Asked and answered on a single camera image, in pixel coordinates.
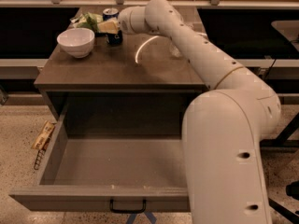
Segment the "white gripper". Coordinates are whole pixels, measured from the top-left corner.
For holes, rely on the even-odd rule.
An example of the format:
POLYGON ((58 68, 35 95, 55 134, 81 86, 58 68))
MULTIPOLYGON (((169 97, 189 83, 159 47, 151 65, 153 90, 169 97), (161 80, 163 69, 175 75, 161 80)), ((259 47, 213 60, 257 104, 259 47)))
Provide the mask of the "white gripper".
POLYGON ((144 7, 128 7, 123 9, 119 14, 118 21, 112 18, 98 23, 98 32, 115 35, 121 28, 124 33, 133 35, 146 34, 149 31, 149 26, 145 20, 144 7))

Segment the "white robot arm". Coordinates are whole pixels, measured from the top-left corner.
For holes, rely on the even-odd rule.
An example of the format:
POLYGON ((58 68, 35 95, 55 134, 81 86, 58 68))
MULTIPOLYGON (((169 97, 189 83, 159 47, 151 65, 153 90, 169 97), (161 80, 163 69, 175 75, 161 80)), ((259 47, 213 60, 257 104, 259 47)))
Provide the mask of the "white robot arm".
POLYGON ((242 63, 197 34, 166 0, 127 7, 126 34, 169 38, 207 86, 182 124, 193 224, 272 224, 260 153, 278 125, 277 94, 242 63))

